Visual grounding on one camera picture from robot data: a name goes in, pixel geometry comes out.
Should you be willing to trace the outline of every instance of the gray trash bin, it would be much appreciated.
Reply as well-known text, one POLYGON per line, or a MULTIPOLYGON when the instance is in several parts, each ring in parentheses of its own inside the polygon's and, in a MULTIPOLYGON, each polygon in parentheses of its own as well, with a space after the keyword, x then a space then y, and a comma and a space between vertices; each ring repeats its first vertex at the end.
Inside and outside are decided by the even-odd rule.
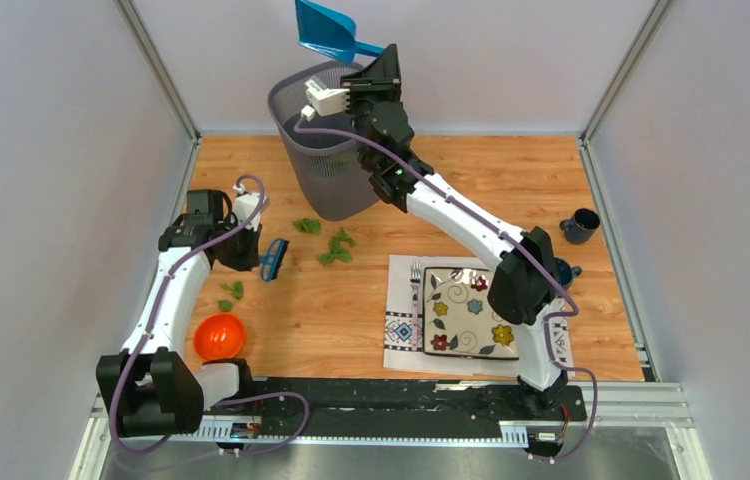
MULTIPOLYGON (((369 174, 357 161, 357 142, 334 135, 301 135, 293 131, 307 105, 304 82, 317 76, 329 88, 340 86, 340 77, 359 71, 357 64, 326 62, 279 82, 269 92, 269 112, 278 125, 298 184, 316 213, 325 220, 346 219, 378 200, 369 174)), ((353 132, 345 113, 315 117, 308 127, 353 132)))

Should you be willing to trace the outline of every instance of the cup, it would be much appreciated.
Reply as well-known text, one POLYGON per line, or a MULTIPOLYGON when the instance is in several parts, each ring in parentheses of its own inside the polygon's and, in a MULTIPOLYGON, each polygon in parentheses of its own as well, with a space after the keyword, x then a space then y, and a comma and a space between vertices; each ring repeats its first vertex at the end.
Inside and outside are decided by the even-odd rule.
POLYGON ((569 290, 569 286, 582 271, 581 267, 571 267, 566 260, 558 257, 555 257, 555 270, 558 273, 558 283, 564 290, 569 290))
POLYGON ((579 208, 572 217, 563 220, 560 227, 566 240, 577 245, 590 240, 601 224, 598 213, 589 208, 579 208))

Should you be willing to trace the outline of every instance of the blue flower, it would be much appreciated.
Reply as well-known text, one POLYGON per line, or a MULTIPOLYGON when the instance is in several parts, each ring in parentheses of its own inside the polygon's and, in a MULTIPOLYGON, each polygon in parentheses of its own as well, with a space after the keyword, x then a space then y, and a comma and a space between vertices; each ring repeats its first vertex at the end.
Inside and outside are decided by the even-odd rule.
POLYGON ((478 315, 481 313, 481 310, 484 310, 484 302, 481 300, 470 300, 466 303, 466 308, 475 315, 478 315))

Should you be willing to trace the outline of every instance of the dustpan handle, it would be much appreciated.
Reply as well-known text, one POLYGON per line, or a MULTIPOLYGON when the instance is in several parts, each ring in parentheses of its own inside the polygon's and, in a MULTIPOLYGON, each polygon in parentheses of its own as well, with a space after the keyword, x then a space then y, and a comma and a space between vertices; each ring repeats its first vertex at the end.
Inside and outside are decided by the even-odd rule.
POLYGON ((378 55, 381 55, 381 52, 383 51, 384 51, 384 48, 379 47, 378 45, 370 45, 368 43, 363 43, 363 42, 354 43, 354 53, 357 53, 360 55, 367 55, 369 57, 377 57, 378 55))

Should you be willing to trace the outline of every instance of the wooden tabletop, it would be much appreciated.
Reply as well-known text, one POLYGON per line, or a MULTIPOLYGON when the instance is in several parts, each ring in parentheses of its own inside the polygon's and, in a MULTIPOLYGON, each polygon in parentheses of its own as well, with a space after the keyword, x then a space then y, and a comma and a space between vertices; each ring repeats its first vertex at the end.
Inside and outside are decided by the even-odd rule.
MULTIPOLYGON (((466 197, 514 225, 544 228, 555 255, 583 268, 570 289, 581 307, 569 322, 575 364, 592 369, 600 380, 643 380, 601 233, 576 246, 558 228, 575 209, 593 205, 574 139, 419 137, 413 145, 466 197)), ((233 313, 248 332, 240 356, 255 376, 449 378, 382 367, 387 263, 390 254, 471 255, 463 246, 380 202, 341 222, 323 220, 321 235, 297 232, 293 220, 316 215, 275 136, 205 137, 190 188, 230 192, 243 173, 259 176, 271 199, 261 218, 261 251, 276 237, 289 239, 289 250, 271 283, 260 280, 256 270, 214 267, 187 332, 184 354, 190 368, 201 365, 193 332, 218 311, 218 300, 230 298, 220 283, 239 280, 245 296, 233 313), (316 255, 327 251, 328 239, 340 227, 356 241, 354 261, 323 266, 316 255)))

